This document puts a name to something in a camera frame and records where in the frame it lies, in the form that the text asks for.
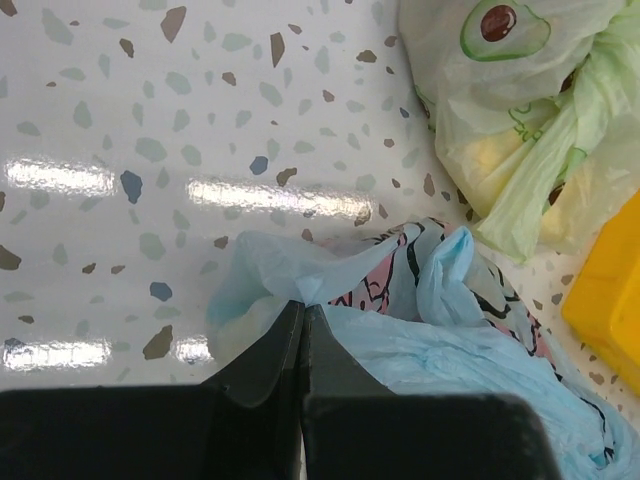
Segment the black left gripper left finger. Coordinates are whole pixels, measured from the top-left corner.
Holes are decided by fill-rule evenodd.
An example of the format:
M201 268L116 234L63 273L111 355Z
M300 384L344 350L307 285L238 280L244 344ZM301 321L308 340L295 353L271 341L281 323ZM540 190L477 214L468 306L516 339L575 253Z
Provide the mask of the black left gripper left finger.
M10 390L5 479L296 479L300 303L193 385Z

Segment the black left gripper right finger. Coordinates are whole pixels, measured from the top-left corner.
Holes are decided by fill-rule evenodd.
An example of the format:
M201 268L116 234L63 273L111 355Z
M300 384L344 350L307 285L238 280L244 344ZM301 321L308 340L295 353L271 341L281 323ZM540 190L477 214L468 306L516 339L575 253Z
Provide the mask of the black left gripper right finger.
M558 479L543 425L504 394L397 395L306 310L302 432L309 479Z

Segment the light blue plastic bag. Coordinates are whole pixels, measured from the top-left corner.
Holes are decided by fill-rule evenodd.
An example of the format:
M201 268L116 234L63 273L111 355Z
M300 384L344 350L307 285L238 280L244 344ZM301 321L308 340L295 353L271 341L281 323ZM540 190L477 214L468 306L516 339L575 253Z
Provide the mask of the light blue plastic bag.
M206 314L225 365L289 301L399 394L507 393L540 416L566 479L635 479L639 436L594 393L466 228L433 219L360 240L240 234Z

